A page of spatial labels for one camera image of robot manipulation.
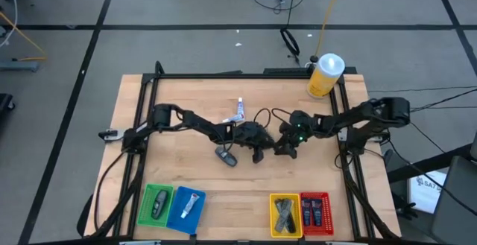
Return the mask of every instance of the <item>small tube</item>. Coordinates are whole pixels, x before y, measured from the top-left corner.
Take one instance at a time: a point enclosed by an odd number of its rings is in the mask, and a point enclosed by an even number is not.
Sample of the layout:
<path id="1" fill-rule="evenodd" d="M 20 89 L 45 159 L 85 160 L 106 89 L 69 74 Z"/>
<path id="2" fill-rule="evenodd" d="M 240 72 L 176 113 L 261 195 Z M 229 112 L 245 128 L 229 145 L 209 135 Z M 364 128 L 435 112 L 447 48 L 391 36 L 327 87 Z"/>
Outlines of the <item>small tube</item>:
<path id="1" fill-rule="evenodd" d="M 312 212 L 310 211 L 310 208 L 312 207 L 310 199 L 302 199 L 301 200 L 301 209 L 303 212 L 303 221 L 305 226 L 309 226 L 311 223 L 311 216 Z"/>
<path id="2" fill-rule="evenodd" d="M 191 211 L 192 209 L 192 206 L 194 206 L 194 203 L 199 199 L 199 196 L 197 194 L 192 194 L 191 195 L 191 199 L 187 202 L 187 205 L 186 207 L 184 208 L 184 210 L 182 211 L 182 214 L 180 215 L 181 218 L 185 218 L 189 212 Z"/>
<path id="3" fill-rule="evenodd" d="M 315 226 L 321 226 L 322 200 L 312 200 L 313 220 Z"/>
<path id="4" fill-rule="evenodd" d="M 231 121 L 241 122 L 244 120 L 245 120 L 244 114 L 238 114 L 238 115 L 234 115 L 232 118 L 225 118 L 222 122 L 231 122 Z"/>
<path id="5" fill-rule="evenodd" d="M 242 99 L 241 97 L 238 99 L 237 114 L 243 115 L 243 116 L 244 116 L 244 119 L 245 119 L 244 101 L 243 101 L 243 99 Z"/>

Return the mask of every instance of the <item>wooden table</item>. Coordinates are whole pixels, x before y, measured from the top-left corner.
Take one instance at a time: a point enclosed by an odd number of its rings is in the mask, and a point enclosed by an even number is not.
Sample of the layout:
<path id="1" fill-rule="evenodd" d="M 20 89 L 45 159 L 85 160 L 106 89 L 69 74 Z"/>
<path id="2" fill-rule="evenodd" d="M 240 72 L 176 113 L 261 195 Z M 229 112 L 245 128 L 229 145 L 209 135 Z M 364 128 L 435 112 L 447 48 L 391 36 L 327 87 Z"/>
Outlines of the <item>wooden table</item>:
<path id="1" fill-rule="evenodd" d="M 112 128 L 132 127 L 140 80 L 141 75 L 123 76 L 111 122 Z M 345 75 L 345 80 L 350 106 L 368 99 L 361 75 Z M 177 104 L 213 123 L 235 115 L 239 97 L 244 98 L 247 120 L 252 120 L 262 107 L 279 107 L 290 112 L 301 109 L 308 114 L 331 115 L 329 97 L 322 100 L 310 98 L 305 90 L 306 84 L 307 80 L 283 79 L 164 79 L 159 81 L 156 103 Z M 336 94 L 341 108 L 339 90 Z M 258 122 L 264 124 L 266 120 L 266 112 L 263 112 Z M 268 126 L 268 131 L 275 140 L 279 138 L 279 124 L 280 121 L 272 117 Z M 206 136 L 194 130 L 153 133 L 149 141 L 141 198 L 147 183 L 172 184 L 175 188 L 182 185 L 205 191 L 206 205 L 197 230 L 198 240 L 266 241 L 272 240 L 268 207 L 270 193 L 326 191 L 332 205 L 335 234 L 306 239 L 353 239 L 343 175 L 333 164 L 338 154 L 336 138 L 309 139 L 297 148 L 297 159 L 275 156 L 273 150 L 266 150 L 265 159 L 259 164 L 252 163 L 252 150 L 234 145 L 231 153 L 238 160 L 235 168 L 226 166 L 218 159 L 214 154 L 215 148 L 216 145 Z M 119 155 L 120 149 L 120 141 L 106 145 L 98 178 Z M 381 153 L 378 144 L 368 143 L 367 149 Z M 118 201 L 125 162 L 124 157 L 104 180 L 99 202 L 100 224 Z M 382 158 L 365 153 L 361 156 L 361 166 L 370 204 L 391 231 L 400 235 Z M 85 235 L 94 232 L 94 203 L 93 199 Z M 357 201 L 356 207 L 361 235 L 365 236 L 364 218 Z M 126 233 L 129 213 L 130 206 L 124 210 L 122 234 Z M 189 236 L 172 229 L 136 226 L 134 238 L 185 240 Z"/>

